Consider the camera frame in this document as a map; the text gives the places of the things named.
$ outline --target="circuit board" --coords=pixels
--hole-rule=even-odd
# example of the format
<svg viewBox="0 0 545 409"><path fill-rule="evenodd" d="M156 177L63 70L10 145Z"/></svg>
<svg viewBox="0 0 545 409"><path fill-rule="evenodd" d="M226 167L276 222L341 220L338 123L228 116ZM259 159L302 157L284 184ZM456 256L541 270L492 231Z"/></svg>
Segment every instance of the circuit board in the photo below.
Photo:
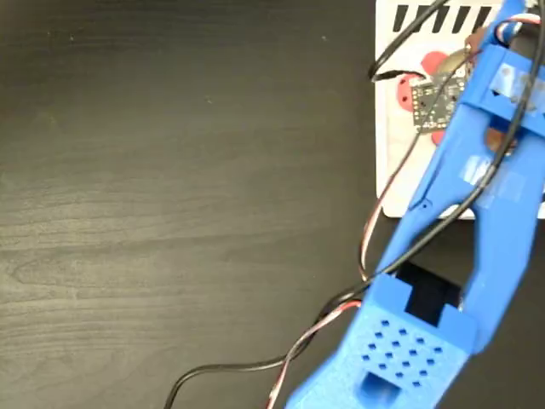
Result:
<svg viewBox="0 0 545 409"><path fill-rule="evenodd" d="M440 74L431 80L418 80L411 83L413 122L418 130L423 128L425 133L429 133L444 130L448 126L466 84L465 74L457 73L447 82L441 96L433 104L443 82L448 77L449 74Z"/></svg>

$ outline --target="wood grain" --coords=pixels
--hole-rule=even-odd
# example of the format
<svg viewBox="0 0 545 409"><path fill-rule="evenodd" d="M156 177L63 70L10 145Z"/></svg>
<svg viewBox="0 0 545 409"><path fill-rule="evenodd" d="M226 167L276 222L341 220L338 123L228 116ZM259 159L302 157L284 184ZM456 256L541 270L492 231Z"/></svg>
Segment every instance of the wood grain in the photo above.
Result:
<svg viewBox="0 0 545 409"><path fill-rule="evenodd" d="M358 279L372 2L0 7L0 407L161 408L191 366L285 351ZM421 259L461 279L471 225L451 232ZM535 407L544 262L445 407ZM195 380L177 407L260 407L273 377Z"/></svg>

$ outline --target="red marking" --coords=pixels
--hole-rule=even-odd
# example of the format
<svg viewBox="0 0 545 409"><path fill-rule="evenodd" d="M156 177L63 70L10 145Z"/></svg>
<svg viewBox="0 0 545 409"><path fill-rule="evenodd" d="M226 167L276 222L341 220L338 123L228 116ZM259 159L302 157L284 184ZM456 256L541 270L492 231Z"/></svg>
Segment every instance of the red marking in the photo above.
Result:
<svg viewBox="0 0 545 409"><path fill-rule="evenodd" d="M448 55L440 51L427 53L422 60L422 68L424 68L427 75L432 75L437 71L439 64L441 64L446 57L448 57Z"/></svg>
<svg viewBox="0 0 545 409"><path fill-rule="evenodd" d="M443 140L445 132L443 130L438 130L437 132L432 133L432 142L437 146Z"/></svg>
<svg viewBox="0 0 545 409"><path fill-rule="evenodd" d="M406 74L399 80L398 84L398 103L405 111L412 112L412 92L410 81L412 78L419 78L415 74Z"/></svg>

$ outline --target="hole pattern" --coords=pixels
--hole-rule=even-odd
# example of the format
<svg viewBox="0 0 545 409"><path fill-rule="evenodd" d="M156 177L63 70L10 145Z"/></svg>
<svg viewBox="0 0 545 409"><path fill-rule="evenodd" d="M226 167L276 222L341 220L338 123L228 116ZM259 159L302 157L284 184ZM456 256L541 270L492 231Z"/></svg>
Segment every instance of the hole pattern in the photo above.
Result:
<svg viewBox="0 0 545 409"><path fill-rule="evenodd" d="M389 320L382 320L381 321L381 326L382 327L389 327L390 326L390 321ZM409 332L405 329L405 328L399 328L398 329L398 333L401 337L406 337L407 335L409 335ZM386 336L384 334L383 331L377 331L375 332L375 338L378 339L378 340L382 340L384 339ZM425 345L426 344L426 341L424 340L423 337L416 337L416 338L413 338L415 343L418 344L418 345ZM400 348L401 347L401 342L398 341L398 340L395 340L395 341L392 341L392 346L394 348ZM375 351L378 349L378 346L377 346L377 343L370 343L368 345L369 349L371 351ZM435 347L433 348L433 352L435 354L442 354L443 353L443 349L441 347ZM416 349L410 349L409 350L409 355L411 357L416 357L418 355L418 351ZM393 352L386 352L384 353L384 356L386 357L387 360L392 360L394 358L394 353ZM365 354L362 356L362 359L365 361L365 362L369 362L371 361L371 356L369 354ZM435 359L433 358L428 358L426 359L426 364L428 366L434 366L436 364L435 362ZM411 363L409 360L404 360L403 362L401 362L401 366L403 368L410 368L411 367ZM381 370L381 371L386 371L388 369L388 366L385 362L383 363L379 363L378 364L378 368ZM424 377L428 377L429 376L429 373L426 369L421 369L420 371L418 371L418 375L422 378ZM405 374L403 372L395 372L395 377L397 379L402 379L405 377ZM422 383L421 381L413 381L411 382L413 387L414 388L420 388L422 386Z"/></svg>

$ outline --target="blue plastic part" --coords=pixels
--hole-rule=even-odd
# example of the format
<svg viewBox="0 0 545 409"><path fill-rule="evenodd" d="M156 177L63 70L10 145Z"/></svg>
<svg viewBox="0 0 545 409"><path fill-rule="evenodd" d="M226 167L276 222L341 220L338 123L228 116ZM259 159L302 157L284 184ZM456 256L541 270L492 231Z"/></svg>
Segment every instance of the blue plastic part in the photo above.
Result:
<svg viewBox="0 0 545 409"><path fill-rule="evenodd" d="M496 21L524 10L523 0L507 0ZM476 66L378 271L467 197L494 156L487 130L505 130L513 117L531 61L495 44L491 29L482 49L486 63ZM539 78L545 80L544 69ZM545 89L538 88L516 148L472 207L477 248L460 308L446 305L434 327L405 312L410 285L378 277L341 346L291 396L288 409L434 408L468 358L490 342L527 267L542 202Z"/></svg>
<svg viewBox="0 0 545 409"><path fill-rule="evenodd" d="M411 287L380 276L336 353L289 409L434 407L471 354L477 323L446 305L438 327L406 313Z"/></svg>

